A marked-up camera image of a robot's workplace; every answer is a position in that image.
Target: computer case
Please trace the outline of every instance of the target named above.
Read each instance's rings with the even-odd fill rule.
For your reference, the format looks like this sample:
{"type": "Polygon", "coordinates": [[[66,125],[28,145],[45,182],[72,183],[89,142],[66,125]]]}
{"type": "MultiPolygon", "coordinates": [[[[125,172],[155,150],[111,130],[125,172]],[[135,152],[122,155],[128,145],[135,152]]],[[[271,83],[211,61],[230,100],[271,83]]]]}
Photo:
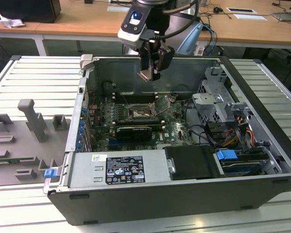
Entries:
{"type": "Polygon", "coordinates": [[[10,19],[53,23],[60,11],[59,0],[0,0],[0,14],[10,19]]]}

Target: floor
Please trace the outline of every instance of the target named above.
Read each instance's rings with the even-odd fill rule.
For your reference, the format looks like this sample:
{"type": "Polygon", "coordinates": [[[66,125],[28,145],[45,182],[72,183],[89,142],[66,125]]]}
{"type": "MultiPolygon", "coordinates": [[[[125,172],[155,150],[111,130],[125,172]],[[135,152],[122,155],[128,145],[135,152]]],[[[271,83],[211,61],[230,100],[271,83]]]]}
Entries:
{"type": "MultiPolygon", "coordinates": [[[[10,55],[32,55],[38,56],[35,43],[31,39],[12,39],[2,38],[0,44],[7,51],[7,55],[0,47],[0,71],[9,60],[10,55]]],[[[62,40],[46,40],[46,46],[51,56],[78,56],[84,53],[92,53],[96,55],[120,55],[122,53],[122,44],[120,42],[97,42],[97,41],[81,41],[83,51],[78,52],[75,41],[62,40]]],[[[242,58],[245,48],[224,47],[224,55],[229,58],[242,58]]],[[[212,53],[217,55],[221,49],[216,47],[212,53]]],[[[250,52],[250,58],[261,59],[265,50],[254,49],[250,52]]],[[[268,57],[263,63],[268,69],[281,81],[285,80],[285,85],[291,84],[291,61],[287,61],[288,53],[283,50],[270,50],[268,57]]]]}

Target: table leg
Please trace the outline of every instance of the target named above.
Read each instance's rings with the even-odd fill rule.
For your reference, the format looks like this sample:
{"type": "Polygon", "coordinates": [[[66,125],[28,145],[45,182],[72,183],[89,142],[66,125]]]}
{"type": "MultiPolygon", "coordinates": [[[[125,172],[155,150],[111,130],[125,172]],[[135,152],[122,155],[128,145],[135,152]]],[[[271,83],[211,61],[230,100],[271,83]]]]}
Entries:
{"type": "Polygon", "coordinates": [[[198,41],[196,44],[195,51],[194,51],[194,56],[202,56],[207,44],[208,44],[208,41],[198,41]]]}
{"type": "Polygon", "coordinates": [[[37,46],[38,52],[40,56],[48,56],[49,51],[44,45],[44,40],[42,35],[33,35],[32,36],[33,40],[35,41],[35,45],[37,46]]]}
{"type": "Polygon", "coordinates": [[[82,52],[81,41],[76,40],[78,52],[82,52]]]}

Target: blue cable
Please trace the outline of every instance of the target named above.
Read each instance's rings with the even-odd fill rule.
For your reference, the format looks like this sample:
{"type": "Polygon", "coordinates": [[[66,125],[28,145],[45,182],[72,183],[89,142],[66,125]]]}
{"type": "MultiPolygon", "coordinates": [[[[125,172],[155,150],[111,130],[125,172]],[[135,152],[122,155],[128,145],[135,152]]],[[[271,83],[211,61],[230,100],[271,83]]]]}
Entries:
{"type": "Polygon", "coordinates": [[[207,27],[205,24],[203,24],[204,25],[204,27],[206,28],[206,29],[208,29],[208,31],[210,32],[210,34],[211,34],[211,37],[212,37],[212,39],[213,39],[213,44],[212,44],[212,48],[211,48],[211,50],[210,50],[210,52],[209,52],[209,56],[211,55],[211,53],[212,53],[212,51],[213,51],[213,49],[214,49],[214,45],[215,45],[215,42],[214,42],[214,36],[213,36],[213,31],[209,28],[209,27],[207,27]]]}

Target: white sticker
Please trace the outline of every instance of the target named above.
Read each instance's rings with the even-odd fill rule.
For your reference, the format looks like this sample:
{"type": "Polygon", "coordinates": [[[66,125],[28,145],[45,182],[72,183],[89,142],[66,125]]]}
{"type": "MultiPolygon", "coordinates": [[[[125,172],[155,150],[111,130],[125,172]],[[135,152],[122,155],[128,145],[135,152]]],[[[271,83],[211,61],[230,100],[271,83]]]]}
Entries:
{"type": "Polygon", "coordinates": [[[105,162],[107,160],[108,155],[107,154],[93,154],[92,155],[92,162],[98,161],[98,162],[105,162]]]}

